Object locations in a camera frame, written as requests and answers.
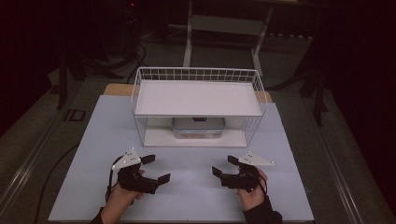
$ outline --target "white wire rack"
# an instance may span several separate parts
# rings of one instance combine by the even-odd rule
[[[140,140],[145,145],[148,121],[153,119],[152,116],[136,115],[139,93],[143,80],[169,80],[169,81],[209,81],[209,82],[234,82],[250,83],[257,99],[259,116],[243,116],[238,119],[242,120],[242,129],[246,138],[246,146],[252,139],[259,126],[262,116],[265,113],[267,98],[260,74],[256,70],[249,69],[232,69],[232,68],[199,68],[199,67],[140,67],[137,69],[132,93],[132,111],[134,120],[139,133]]]

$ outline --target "white mounting bracket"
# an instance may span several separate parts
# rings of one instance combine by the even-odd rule
[[[238,161],[247,165],[274,165],[273,161],[254,155],[250,151]]]
[[[112,170],[118,170],[124,167],[132,166],[135,164],[138,164],[142,162],[140,160],[140,157],[137,155],[136,150],[134,150],[134,147],[132,147],[132,150],[125,153],[125,155],[114,164],[111,169]]]

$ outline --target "hand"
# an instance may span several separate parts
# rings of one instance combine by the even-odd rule
[[[139,173],[142,175],[145,171],[140,170]],[[123,189],[120,184],[116,184],[111,190],[105,208],[101,212],[103,223],[113,224],[118,222],[134,199],[139,200],[144,195],[144,193]]]
[[[268,177],[261,169],[257,168],[257,170],[259,171],[259,174],[263,178],[265,178],[265,181],[262,178],[260,178],[260,183],[262,184],[262,187],[265,188],[265,183],[266,183]],[[247,192],[244,189],[238,189],[236,192],[239,195],[239,198],[241,199],[244,211],[247,211],[247,210],[263,203],[265,200],[265,192],[262,192],[262,188],[260,186],[257,186],[251,192]]]

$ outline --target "white table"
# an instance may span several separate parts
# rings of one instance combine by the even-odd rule
[[[212,166],[226,174],[237,174],[227,156],[242,157],[248,150],[271,161],[261,167],[269,176],[272,206],[285,221],[313,220],[311,208],[295,164],[280,116],[268,104],[262,122],[248,147],[141,147],[131,112],[130,96],[103,95],[52,211],[50,221],[89,221],[105,205],[106,186],[112,162],[132,147],[139,156],[156,155],[142,166],[144,176],[157,178],[170,173],[169,183],[156,194],[137,201],[121,218],[130,222],[244,222],[234,189],[220,185]]]

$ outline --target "floor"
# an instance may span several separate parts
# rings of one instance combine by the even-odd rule
[[[264,86],[291,77],[309,43],[309,39],[267,37],[260,53]],[[177,38],[161,42],[148,35],[141,45],[146,50],[144,62],[148,66],[183,64],[185,45]],[[140,56],[144,49],[139,47]],[[196,44],[192,49],[191,66],[253,68],[249,55],[249,49]],[[31,223],[35,217],[38,217],[37,223],[50,223],[47,221],[50,210],[75,151],[66,154],[53,171],[51,168],[80,141],[106,85],[125,82],[134,67],[132,64],[116,70],[116,74],[124,77],[118,80],[103,77],[90,68],[86,68],[85,81],[75,81],[69,76],[70,93],[64,109],[56,110],[58,96],[48,92],[3,135],[0,139],[0,192],[7,194],[2,196],[0,204],[7,208],[1,210],[2,223]],[[57,76],[57,70],[49,74],[54,83]],[[331,91],[325,91],[324,104],[328,112],[322,113],[323,126],[319,127],[313,119],[315,99],[300,97],[301,85],[301,82],[296,83],[270,93],[289,138],[315,223],[396,223]],[[65,119],[69,109],[85,111],[85,119]],[[35,162],[23,166],[28,160]],[[13,178],[15,174],[23,174],[23,178]],[[43,190],[49,174],[48,185]],[[12,191],[7,187],[15,180],[20,181],[23,188]]]

